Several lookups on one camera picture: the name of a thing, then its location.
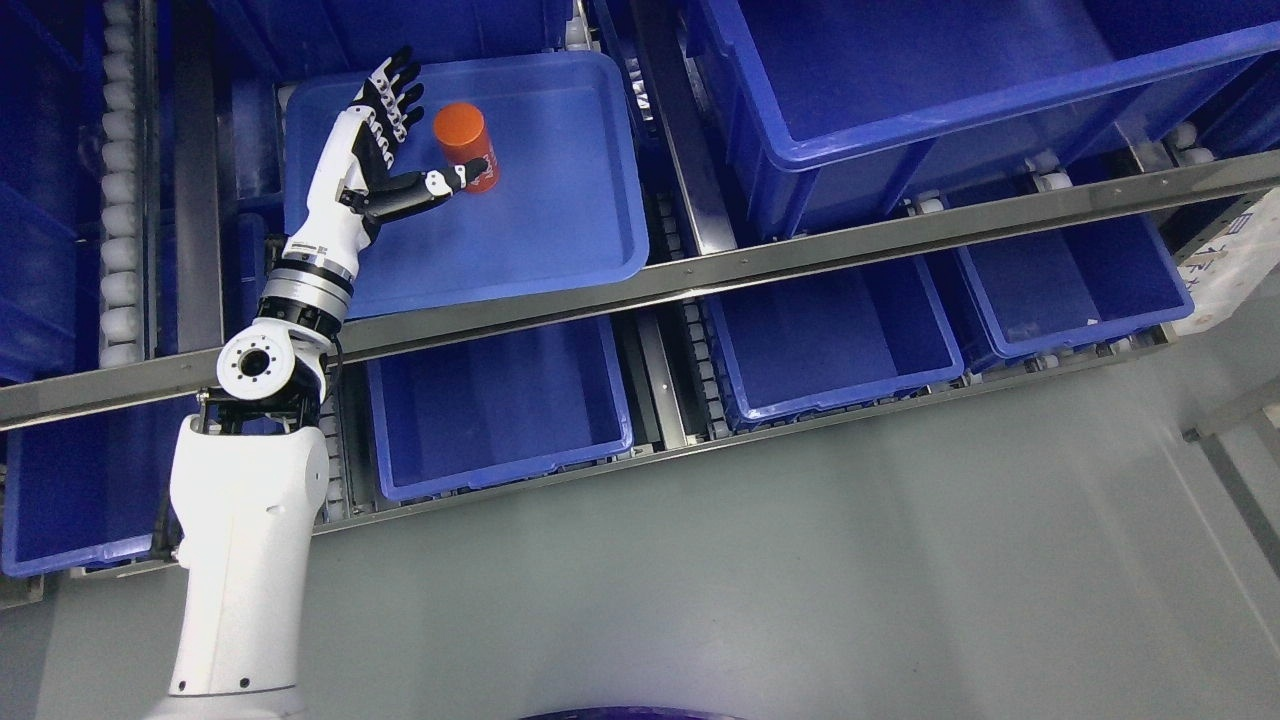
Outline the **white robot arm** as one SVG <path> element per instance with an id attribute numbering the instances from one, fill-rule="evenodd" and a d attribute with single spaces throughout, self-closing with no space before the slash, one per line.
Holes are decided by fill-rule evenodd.
<path id="1" fill-rule="evenodd" d="M 308 552 L 329 484 L 325 360 L 358 263 L 288 251 L 256 318 L 220 350 L 216 389 L 175 439 L 169 502 L 186 606 L 152 719 L 300 719 Z"/>

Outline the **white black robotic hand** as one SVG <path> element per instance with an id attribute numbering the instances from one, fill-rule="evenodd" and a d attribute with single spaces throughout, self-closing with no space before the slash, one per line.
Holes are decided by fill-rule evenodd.
<path id="1" fill-rule="evenodd" d="M 303 224 L 285 242 L 278 269 L 353 281 L 360 252 L 384 224 L 439 208 L 493 168 L 479 154 L 394 174 L 399 150 L 425 117 L 420 70 L 412 47 L 398 49 L 337 114 L 310 181 Z"/>

